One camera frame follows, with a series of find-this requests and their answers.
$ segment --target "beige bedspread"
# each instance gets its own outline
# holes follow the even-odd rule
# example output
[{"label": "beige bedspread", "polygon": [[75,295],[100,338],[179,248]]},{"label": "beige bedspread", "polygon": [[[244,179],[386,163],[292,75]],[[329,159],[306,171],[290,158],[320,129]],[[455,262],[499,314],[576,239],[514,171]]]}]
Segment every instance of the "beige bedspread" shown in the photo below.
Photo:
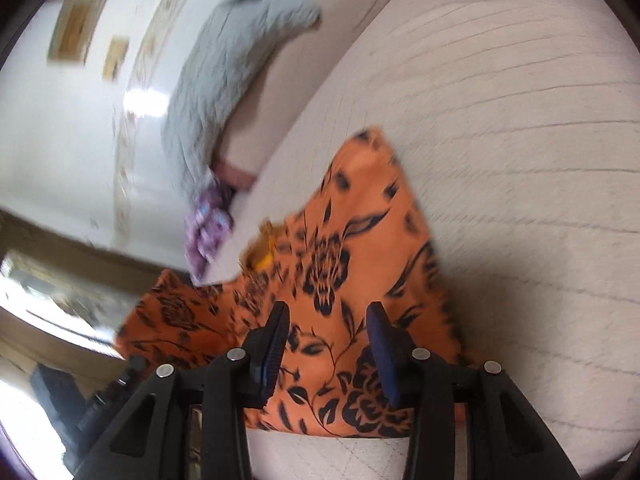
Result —
[{"label": "beige bedspread", "polygon": [[[268,163],[210,281],[237,272],[261,219],[305,202],[348,135],[378,124],[469,348],[502,362],[591,470],[640,436],[638,103],[640,56],[602,0],[391,0]],[[400,478],[405,445],[252,435],[256,460],[290,458],[261,461],[262,480]]]}]

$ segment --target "metal screw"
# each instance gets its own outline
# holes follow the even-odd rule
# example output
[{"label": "metal screw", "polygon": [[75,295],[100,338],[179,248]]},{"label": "metal screw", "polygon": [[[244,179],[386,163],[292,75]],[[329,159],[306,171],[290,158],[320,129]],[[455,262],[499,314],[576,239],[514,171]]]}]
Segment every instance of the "metal screw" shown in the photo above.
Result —
[{"label": "metal screw", "polygon": [[429,357],[431,357],[431,352],[429,352],[426,348],[418,347],[414,348],[414,351],[411,352],[411,356],[414,359],[418,359],[418,361],[426,361]]},{"label": "metal screw", "polygon": [[488,374],[497,375],[502,371],[502,366],[496,361],[487,361],[484,363],[484,371]]},{"label": "metal screw", "polygon": [[157,369],[156,369],[156,375],[158,377],[168,377],[170,376],[172,373],[174,373],[174,366],[170,365],[170,364],[164,364],[164,365],[160,365]]},{"label": "metal screw", "polygon": [[244,359],[246,352],[242,348],[232,348],[229,352],[226,353],[226,358],[230,361],[239,361],[240,359]]}]

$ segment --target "decorative tile border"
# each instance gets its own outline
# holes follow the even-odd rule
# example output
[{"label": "decorative tile border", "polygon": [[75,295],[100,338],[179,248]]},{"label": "decorative tile border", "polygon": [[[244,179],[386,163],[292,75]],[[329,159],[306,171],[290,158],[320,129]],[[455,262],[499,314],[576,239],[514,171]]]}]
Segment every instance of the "decorative tile border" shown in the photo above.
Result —
[{"label": "decorative tile border", "polygon": [[[133,66],[127,91],[148,89],[156,71],[162,49],[174,28],[187,0],[161,0],[145,36]],[[113,203],[115,212],[115,236],[112,248],[123,251],[130,238],[130,180],[135,155],[136,134],[140,119],[122,112],[120,121],[114,126],[116,137],[116,155],[114,168]]]}]

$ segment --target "gray cloth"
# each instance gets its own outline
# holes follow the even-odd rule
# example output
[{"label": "gray cloth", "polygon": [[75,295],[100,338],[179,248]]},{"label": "gray cloth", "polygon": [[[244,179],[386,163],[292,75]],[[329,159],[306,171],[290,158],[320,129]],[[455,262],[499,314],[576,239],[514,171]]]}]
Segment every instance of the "gray cloth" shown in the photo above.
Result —
[{"label": "gray cloth", "polygon": [[202,27],[182,67],[161,132],[174,186],[193,203],[226,120],[278,44],[310,27],[320,8],[305,0],[233,0]]}]

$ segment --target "orange cloth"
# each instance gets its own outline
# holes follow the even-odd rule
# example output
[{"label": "orange cloth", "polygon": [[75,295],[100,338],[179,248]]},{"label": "orange cloth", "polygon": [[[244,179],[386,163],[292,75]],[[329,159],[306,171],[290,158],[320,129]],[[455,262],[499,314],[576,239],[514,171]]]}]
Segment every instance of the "orange cloth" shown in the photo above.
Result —
[{"label": "orange cloth", "polygon": [[411,410],[382,395],[365,327],[381,301],[391,321],[449,362],[457,331],[427,225],[394,153],[366,130],[335,155],[306,206],[285,220],[268,270],[192,287],[166,270],[130,314],[116,348],[154,366],[201,366],[263,325],[273,303],[290,308],[275,393],[246,410],[249,427],[324,436],[409,434]]}]

